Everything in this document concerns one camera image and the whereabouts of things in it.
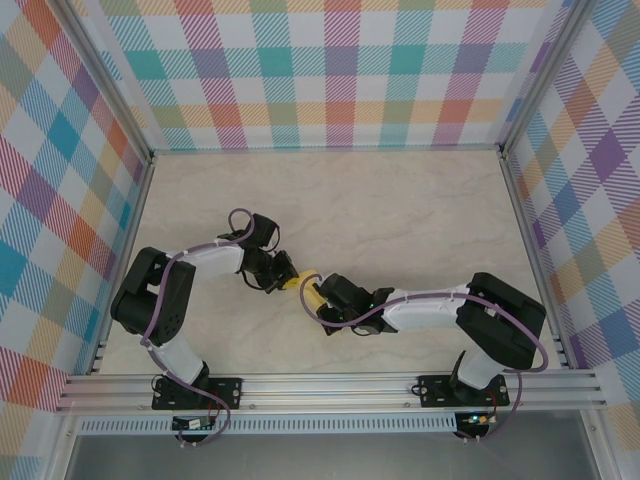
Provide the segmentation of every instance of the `yellow sponge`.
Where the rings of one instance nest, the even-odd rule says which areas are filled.
[[[283,288],[284,290],[287,290],[290,288],[300,288],[300,285],[302,284],[302,282],[304,282],[306,278],[310,277],[311,275],[315,275],[317,273],[318,273],[317,270],[313,270],[313,269],[302,272],[298,275],[298,278],[293,278],[289,280],[287,283],[285,283]],[[314,312],[318,310],[318,308],[320,308],[322,305],[327,303],[325,299],[322,298],[318,294],[318,292],[316,292],[316,290],[313,288],[313,284],[315,282],[316,282],[315,279],[313,281],[308,282],[304,289],[304,299],[307,302],[307,305],[309,306],[309,308],[311,308],[311,310],[313,310]]]

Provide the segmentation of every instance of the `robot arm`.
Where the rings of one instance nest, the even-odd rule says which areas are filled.
[[[229,273],[242,273],[246,279],[249,273],[258,284],[253,288],[269,294],[297,277],[285,251],[276,253],[275,247],[265,250],[278,230],[275,222],[258,214],[253,214],[253,221],[253,232],[244,241],[185,253],[173,264],[167,278],[148,348],[173,375],[200,389],[206,390],[209,369],[193,352],[181,330],[193,285]],[[218,239],[229,243],[242,238],[247,231],[248,227]],[[172,256],[147,247],[134,260],[111,305],[111,316],[129,333],[142,337],[149,327],[158,300],[153,287],[160,284]]]
[[[351,327],[359,335],[418,328],[461,328],[477,345],[471,355],[463,352],[449,382],[461,400],[485,389],[504,369],[530,369],[536,346],[495,311],[460,296],[472,295],[499,305],[519,319],[536,338],[540,337],[546,316],[539,302],[488,273],[477,273],[467,285],[440,291],[381,288],[369,293],[337,274],[315,284],[314,289],[326,300],[316,315],[332,324],[354,321],[368,312],[376,312]],[[415,298],[423,294],[436,298]],[[327,335],[341,329],[324,328]]]

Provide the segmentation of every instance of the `plaid wall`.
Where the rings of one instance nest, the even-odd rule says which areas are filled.
[[[561,320],[640,478],[640,1],[600,0],[511,164]]]
[[[0,2],[0,479],[41,463],[142,169],[44,0]]]
[[[533,85],[536,83],[538,79],[538,74],[540,73],[540,69],[544,62],[547,60],[549,56],[549,52],[551,47],[555,43],[558,35],[562,31],[562,27],[564,25],[567,16],[571,10],[571,7],[575,3],[576,0],[562,0],[562,6],[558,10],[556,18],[553,20],[553,24],[549,29],[549,32],[544,38],[544,42],[542,42],[542,46],[538,51],[538,55],[536,55],[535,61],[531,64],[531,68],[527,73],[527,77],[525,81],[522,83],[520,87],[520,91],[518,92],[518,96],[516,97],[515,102],[511,106],[511,110],[509,110],[509,115],[507,115],[507,120],[502,126],[502,130],[500,131],[500,135],[498,136],[498,143],[504,143],[507,134],[509,133],[509,129],[513,125],[513,121],[516,119],[516,116],[520,112],[520,107],[522,107],[522,102],[524,102],[525,98],[531,92]]]
[[[559,3],[74,0],[150,142],[173,150],[493,144]]]

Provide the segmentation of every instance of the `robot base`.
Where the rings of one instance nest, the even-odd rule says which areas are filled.
[[[165,377],[156,380],[153,390],[152,410],[206,410],[209,408],[210,400],[207,397],[187,390]],[[229,409],[237,410],[240,408],[241,378],[209,377],[209,383],[205,390],[220,397],[229,405]]]
[[[450,385],[450,380],[449,375],[422,375],[418,377],[418,384],[414,385],[411,391],[420,397],[422,408],[493,407],[494,401],[489,392],[495,396],[498,407],[506,407],[510,403],[507,384],[502,375],[496,376],[487,388],[477,391],[475,395],[469,395],[467,391],[464,402],[456,396],[456,392]]]

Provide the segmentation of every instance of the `beige marble surface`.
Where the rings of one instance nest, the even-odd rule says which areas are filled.
[[[299,271],[339,272],[369,290],[445,288],[487,271],[538,297],[494,152],[160,157],[134,254],[211,241],[237,206],[281,225]],[[238,275],[195,287],[183,328],[217,373],[450,370],[472,345],[449,329],[327,337],[295,291],[265,295]],[[543,340],[553,350],[546,328]],[[101,373],[156,370],[114,322]]]

